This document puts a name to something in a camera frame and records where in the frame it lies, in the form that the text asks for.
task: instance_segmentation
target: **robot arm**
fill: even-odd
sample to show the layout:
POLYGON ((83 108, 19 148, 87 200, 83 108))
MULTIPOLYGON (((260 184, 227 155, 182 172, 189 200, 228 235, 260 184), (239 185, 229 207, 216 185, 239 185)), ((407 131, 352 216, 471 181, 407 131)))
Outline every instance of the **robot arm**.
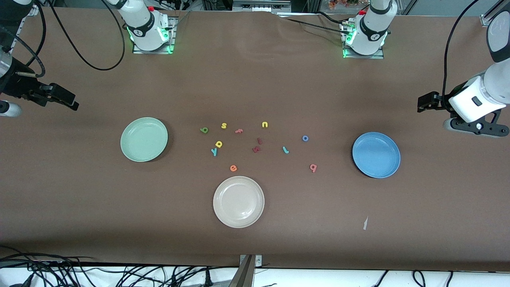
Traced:
POLYGON ((364 15, 354 18, 355 30, 346 44, 360 55, 372 55, 384 44, 388 27, 397 14, 395 0, 372 0, 364 15))
POLYGON ((487 45, 495 61, 487 70, 457 86, 444 98, 431 92, 418 99, 418 112, 446 109, 448 130, 477 135, 507 136, 507 126, 497 124, 501 109, 510 104, 510 5, 494 17, 487 29, 487 45), (493 117, 486 121, 485 116, 493 117))
POLYGON ((168 15, 148 8, 143 0, 107 1, 119 10, 131 40, 139 49, 153 51, 170 39, 168 33, 162 32, 168 29, 168 15))

